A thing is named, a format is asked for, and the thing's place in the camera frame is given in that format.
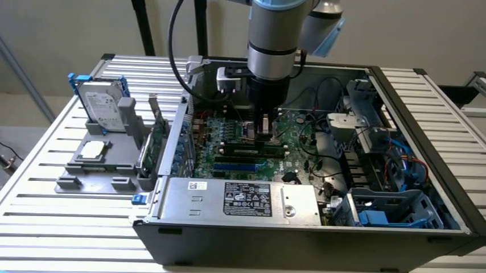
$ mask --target gray part holder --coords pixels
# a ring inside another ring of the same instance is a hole
[[[69,163],[64,166],[64,174],[56,180],[57,193],[130,195],[154,190],[158,168],[154,168],[148,177],[142,177],[135,169],[148,129],[142,118],[136,116],[135,99],[123,97],[118,106],[126,121],[126,133],[103,134],[103,127],[96,122],[87,122],[88,133]],[[99,157],[83,159],[80,153],[89,141],[102,141],[106,147]]]

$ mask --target white sticker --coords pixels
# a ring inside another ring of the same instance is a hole
[[[187,186],[187,189],[207,189],[207,182],[204,181],[191,181],[190,185]]]
[[[85,92],[85,98],[97,123],[108,131],[124,131],[120,111],[114,97],[104,93]]]

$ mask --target beige wall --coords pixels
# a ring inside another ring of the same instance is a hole
[[[156,53],[167,54],[176,0],[147,0]],[[486,71],[485,0],[342,0],[347,19],[326,62],[425,68],[441,84]],[[208,1],[210,54],[246,54],[250,9]],[[68,72],[87,73],[106,52],[140,55],[130,0],[0,0],[0,35],[43,94],[71,95]],[[175,55],[196,54],[192,0],[175,25]],[[0,63],[0,92],[24,92]]]

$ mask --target power supply label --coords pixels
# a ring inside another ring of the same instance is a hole
[[[270,184],[224,183],[223,213],[234,216],[272,216]]]

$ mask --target green circuit board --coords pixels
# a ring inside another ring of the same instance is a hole
[[[220,143],[234,144],[254,144],[254,141],[247,137],[246,123],[247,121],[226,119],[216,115],[198,120],[198,132],[195,137],[196,147],[196,160],[195,160],[195,176],[196,178],[224,178],[232,180],[259,180],[259,181],[280,181],[280,177],[287,172],[298,171],[298,178],[303,184],[308,184],[308,172],[304,170],[304,162],[308,160],[312,166],[318,160],[314,156],[308,156],[299,147],[299,135],[307,123],[302,122],[306,118],[306,114],[298,111],[286,111],[279,117],[279,120],[274,123],[276,126],[274,135],[278,138],[270,140],[267,144],[271,145],[287,145],[287,151],[290,152],[284,158],[258,158],[256,167],[252,171],[236,171],[236,170],[215,170],[214,166],[218,164],[218,157],[224,156],[219,149]],[[306,127],[303,136],[311,135],[311,126]],[[304,144],[307,151],[316,153],[316,147],[308,145],[310,140]],[[214,171],[224,177],[214,177]]]

